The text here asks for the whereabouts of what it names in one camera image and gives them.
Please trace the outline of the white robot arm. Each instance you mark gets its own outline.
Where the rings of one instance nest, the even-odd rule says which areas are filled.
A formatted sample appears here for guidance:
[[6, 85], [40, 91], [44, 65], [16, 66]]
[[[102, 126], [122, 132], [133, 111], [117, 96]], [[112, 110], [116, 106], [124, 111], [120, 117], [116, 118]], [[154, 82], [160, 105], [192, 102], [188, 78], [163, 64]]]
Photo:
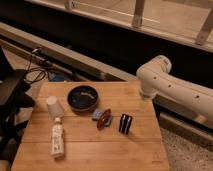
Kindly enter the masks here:
[[141, 65], [136, 76], [143, 99], [154, 99], [163, 93], [213, 122], [213, 89], [171, 76], [170, 60], [158, 55]]

